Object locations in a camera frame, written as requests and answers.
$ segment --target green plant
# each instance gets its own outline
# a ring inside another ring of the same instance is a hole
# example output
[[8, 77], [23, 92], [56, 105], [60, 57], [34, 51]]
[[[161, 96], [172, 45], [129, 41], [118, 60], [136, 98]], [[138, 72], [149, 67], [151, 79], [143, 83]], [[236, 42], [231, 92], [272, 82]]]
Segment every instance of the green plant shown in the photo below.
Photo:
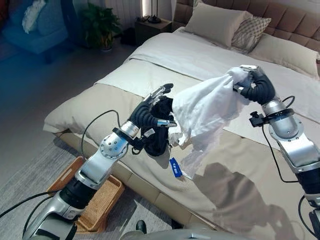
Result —
[[113, 33], [121, 33], [119, 18], [113, 14], [112, 8], [88, 3], [81, 16], [86, 42], [93, 48], [111, 48]]

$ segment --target carpet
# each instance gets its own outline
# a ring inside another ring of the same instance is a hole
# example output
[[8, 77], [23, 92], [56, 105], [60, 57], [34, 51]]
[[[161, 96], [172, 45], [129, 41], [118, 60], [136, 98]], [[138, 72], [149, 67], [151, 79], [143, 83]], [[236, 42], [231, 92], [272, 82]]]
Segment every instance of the carpet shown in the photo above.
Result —
[[[78, 156], [78, 152], [55, 138], [36, 158], [0, 189], [0, 213], [21, 200], [41, 192], [54, 182], [61, 172]], [[24, 203], [0, 219], [0, 240], [22, 238], [24, 224], [35, 205], [45, 197]], [[110, 212], [107, 228], [102, 233], [76, 234], [75, 240], [118, 240], [123, 234], [134, 231], [138, 220], [144, 220], [147, 232], [171, 229], [171, 218], [129, 188]]]

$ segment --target wooden tray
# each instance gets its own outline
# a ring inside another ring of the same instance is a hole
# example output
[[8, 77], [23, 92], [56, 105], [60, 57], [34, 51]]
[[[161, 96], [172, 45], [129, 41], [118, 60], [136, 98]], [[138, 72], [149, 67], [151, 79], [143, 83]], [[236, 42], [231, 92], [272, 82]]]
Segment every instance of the wooden tray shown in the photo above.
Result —
[[[83, 158], [81, 156], [77, 157], [47, 191], [62, 189], [73, 178], [83, 163]], [[125, 187], [122, 182], [110, 175], [95, 193], [81, 217], [76, 221], [76, 232], [82, 234], [103, 232], [107, 227], [107, 216], [124, 189]]]

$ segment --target plant pot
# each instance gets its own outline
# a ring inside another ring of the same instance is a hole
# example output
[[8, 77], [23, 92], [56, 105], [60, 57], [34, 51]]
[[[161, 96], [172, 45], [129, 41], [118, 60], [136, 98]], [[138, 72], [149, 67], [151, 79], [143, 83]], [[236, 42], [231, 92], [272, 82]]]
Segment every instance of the plant pot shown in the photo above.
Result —
[[112, 46], [102, 47], [100, 49], [100, 51], [103, 52], [103, 53], [109, 53], [109, 52], [111, 52], [111, 50], [112, 50]]

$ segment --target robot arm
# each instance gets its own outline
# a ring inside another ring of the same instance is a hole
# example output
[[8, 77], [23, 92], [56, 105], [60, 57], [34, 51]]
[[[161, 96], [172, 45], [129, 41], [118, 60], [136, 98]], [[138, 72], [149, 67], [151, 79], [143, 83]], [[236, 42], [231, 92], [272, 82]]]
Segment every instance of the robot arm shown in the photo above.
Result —
[[89, 201], [111, 173], [112, 166], [122, 158], [128, 145], [142, 149], [144, 143], [137, 138], [141, 127], [173, 127], [173, 121], [153, 117], [150, 110], [169, 93], [173, 84], [165, 84], [152, 92], [133, 111], [130, 118], [100, 143], [92, 155], [76, 172], [72, 180], [46, 205], [27, 228], [22, 239], [35, 236], [71, 240], [77, 227], [74, 222], [83, 213]]
[[258, 102], [265, 114], [253, 112], [250, 122], [253, 127], [269, 124], [270, 135], [276, 140], [280, 151], [301, 184], [310, 206], [315, 208], [310, 218], [319, 238], [320, 234], [320, 151], [307, 138], [302, 122], [292, 109], [286, 108], [276, 96], [275, 89], [258, 66], [242, 65], [252, 77], [255, 87], [235, 84], [233, 89], [245, 98]]

